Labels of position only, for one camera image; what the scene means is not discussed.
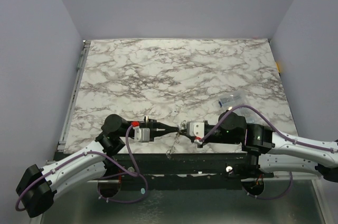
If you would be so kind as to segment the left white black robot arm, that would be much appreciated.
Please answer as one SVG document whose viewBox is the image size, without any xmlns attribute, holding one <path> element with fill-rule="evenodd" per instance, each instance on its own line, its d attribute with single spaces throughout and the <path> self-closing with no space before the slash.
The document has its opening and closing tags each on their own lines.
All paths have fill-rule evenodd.
<svg viewBox="0 0 338 224">
<path fill-rule="evenodd" d="M 26 211 L 34 218 L 46 212 L 54 199 L 75 185 L 95 180 L 129 175 L 143 179 L 130 149 L 129 139 L 152 141 L 170 133 L 178 133 L 177 127 L 156 120 L 127 121 L 119 115 L 109 115 L 101 127 L 101 133 L 86 147 L 60 161 L 39 168 L 28 167 L 17 188 L 15 210 Z"/>
</svg>

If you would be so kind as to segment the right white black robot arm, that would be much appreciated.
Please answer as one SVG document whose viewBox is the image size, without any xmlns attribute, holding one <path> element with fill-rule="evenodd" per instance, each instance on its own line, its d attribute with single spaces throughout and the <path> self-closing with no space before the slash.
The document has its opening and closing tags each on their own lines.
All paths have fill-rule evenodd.
<svg viewBox="0 0 338 224">
<path fill-rule="evenodd" d="M 245 177 L 276 171 L 302 172 L 337 182 L 337 141 L 325 142 L 279 131 L 270 122 L 266 126 L 248 123 L 243 116 L 227 110 L 218 123 L 187 122 L 182 135 L 198 147 L 208 143 L 240 144 L 252 159 L 243 163 Z"/>
</svg>

